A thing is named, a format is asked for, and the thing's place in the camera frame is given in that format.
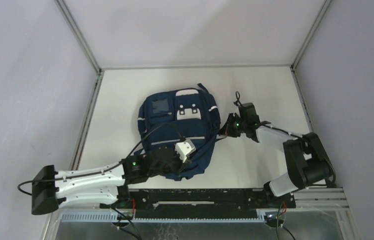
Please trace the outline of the navy blue student backpack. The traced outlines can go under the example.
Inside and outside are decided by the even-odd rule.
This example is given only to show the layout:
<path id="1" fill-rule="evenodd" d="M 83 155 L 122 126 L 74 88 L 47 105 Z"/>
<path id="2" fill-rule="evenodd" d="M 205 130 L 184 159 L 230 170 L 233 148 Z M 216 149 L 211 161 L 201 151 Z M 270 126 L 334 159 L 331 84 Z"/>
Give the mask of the navy blue student backpack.
<path id="1" fill-rule="evenodd" d="M 164 177 L 174 181 L 189 180 L 203 174 L 209 166 L 220 124 L 215 98 L 201 83 L 196 87 L 152 94 L 140 106 L 137 118 L 140 136 L 150 135 L 134 154 L 174 147 L 180 137 L 184 137 L 195 147 L 189 155 L 191 163 L 181 173 L 165 173 Z"/>

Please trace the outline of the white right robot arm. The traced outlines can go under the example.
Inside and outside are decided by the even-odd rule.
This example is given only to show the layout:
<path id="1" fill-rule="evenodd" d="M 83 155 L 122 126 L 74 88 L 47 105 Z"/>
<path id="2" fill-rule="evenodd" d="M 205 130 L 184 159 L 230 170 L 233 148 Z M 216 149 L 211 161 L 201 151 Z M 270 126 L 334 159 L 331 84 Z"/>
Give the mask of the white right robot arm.
<path id="1" fill-rule="evenodd" d="M 264 184 L 266 206 L 277 208 L 284 195 L 307 187 L 319 187 L 322 180 L 327 187 L 335 183 L 335 170 L 316 133 L 293 133 L 260 120 L 252 103 L 239 104 L 238 111 L 228 115 L 219 130 L 220 135 L 238 138 L 245 134 L 256 143 L 284 153 L 287 172 Z"/>

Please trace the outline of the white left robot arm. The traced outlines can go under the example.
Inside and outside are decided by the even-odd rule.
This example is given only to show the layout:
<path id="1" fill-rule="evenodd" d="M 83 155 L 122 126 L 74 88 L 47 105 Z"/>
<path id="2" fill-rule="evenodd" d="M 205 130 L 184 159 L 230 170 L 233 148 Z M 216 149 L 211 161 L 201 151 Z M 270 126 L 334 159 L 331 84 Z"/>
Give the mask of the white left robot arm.
<path id="1" fill-rule="evenodd" d="M 191 163 L 196 147 L 189 139 L 173 147 L 159 147 L 140 155 L 130 155 L 103 167 L 57 171 L 44 166 L 31 183 L 31 214 L 45 215 L 59 208 L 86 204 L 130 205 L 128 185 L 146 182 L 162 174 L 179 174 Z"/>

